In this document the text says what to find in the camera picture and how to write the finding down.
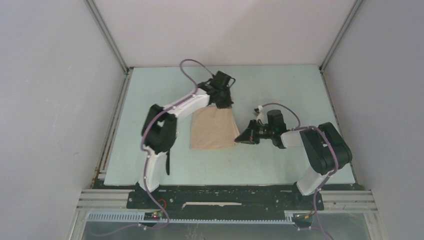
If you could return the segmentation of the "beige cloth napkin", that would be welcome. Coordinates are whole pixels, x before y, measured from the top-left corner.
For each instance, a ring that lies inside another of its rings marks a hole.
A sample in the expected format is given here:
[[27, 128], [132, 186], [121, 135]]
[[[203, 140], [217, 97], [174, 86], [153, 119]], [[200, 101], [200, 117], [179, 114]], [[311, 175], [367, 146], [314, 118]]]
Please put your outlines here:
[[217, 151], [234, 148], [240, 135], [233, 110], [207, 106], [192, 115], [190, 145], [192, 150]]

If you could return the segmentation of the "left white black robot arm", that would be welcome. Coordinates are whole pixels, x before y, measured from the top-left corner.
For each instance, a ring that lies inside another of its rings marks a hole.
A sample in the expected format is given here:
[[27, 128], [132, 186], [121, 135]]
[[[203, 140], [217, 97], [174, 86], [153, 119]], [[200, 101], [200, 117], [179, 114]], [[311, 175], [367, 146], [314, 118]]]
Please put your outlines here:
[[197, 84], [193, 92], [176, 102], [165, 106], [154, 104], [150, 107], [141, 131], [141, 150], [146, 160], [139, 185], [143, 191], [138, 201], [145, 208], [153, 208], [158, 202], [154, 192], [163, 176], [170, 174], [170, 150], [177, 139], [178, 122], [195, 111], [214, 105], [219, 109], [230, 108], [233, 104], [231, 84], [234, 78], [212, 80]]

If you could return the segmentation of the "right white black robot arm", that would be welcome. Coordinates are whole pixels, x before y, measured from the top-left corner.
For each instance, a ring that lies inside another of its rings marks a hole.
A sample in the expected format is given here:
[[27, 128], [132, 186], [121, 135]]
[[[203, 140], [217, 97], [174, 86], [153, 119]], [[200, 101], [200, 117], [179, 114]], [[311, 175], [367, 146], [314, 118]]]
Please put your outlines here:
[[309, 167], [300, 180], [293, 184], [291, 204], [304, 209], [311, 202], [311, 194], [320, 190], [338, 170], [353, 160], [353, 154], [345, 140], [330, 122], [319, 126], [299, 127], [288, 130], [285, 122], [251, 120], [248, 127], [234, 141], [241, 144], [257, 145], [261, 139], [268, 139], [279, 149], [302, 147]]

